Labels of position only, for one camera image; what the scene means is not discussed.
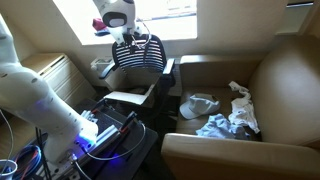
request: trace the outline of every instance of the black table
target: black table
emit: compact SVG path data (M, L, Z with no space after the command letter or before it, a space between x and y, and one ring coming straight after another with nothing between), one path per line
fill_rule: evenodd
M80 104L78 104L74 109L78 113L82 113L83 110L90 110L96 104L95 101L91 99L85 99ZM110 126L110 124L115 125L119 128L122 123L126 120L127 115L122 115L116 111L103 108L97 114L99 133ZM105 148L101 153L96 155L97 157L110 157L110 155L120 155L127 152L129 149L134 147L141 139L143 135L143 128L140 124L132 124L130 126L129 134L126 138L118 144L117 148L114 150L112 145ZM141 144L131 153L123 157L111 160L111 161L99 161L90 160L86 163L82 169L83 171L92 179L133 179L136 172L139 170L140 165L143 163L144 159L147 157L149 151L158 139L158 134L146 128L146 134L141 142Z

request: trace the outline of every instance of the blue cable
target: blue cable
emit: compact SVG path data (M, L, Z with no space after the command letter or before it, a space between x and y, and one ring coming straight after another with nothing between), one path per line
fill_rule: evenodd
M35 171L37 170L37 168L40 165L41 162L41 150L38 146L35 145L28 145L26 147L24 147L16 157L14 157L14 161L18 164L19 160L24 160L26 155L32 155L32 158L27 162L27 164L23 164L23 165L19 165L21 166L19 168L18 166L18 170L16 171L16 173L14 173L13 175L13 179L24 179L30 175L32 175L33 173L35 173Z

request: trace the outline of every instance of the bright window light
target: bright window light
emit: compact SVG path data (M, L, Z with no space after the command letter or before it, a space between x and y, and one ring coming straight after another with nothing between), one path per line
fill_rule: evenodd
M98 37L92 27L100 14L92 0L53 0L82 45L111 44L111 35ZM135 0L137 17L161 40L197 37L196 0Z

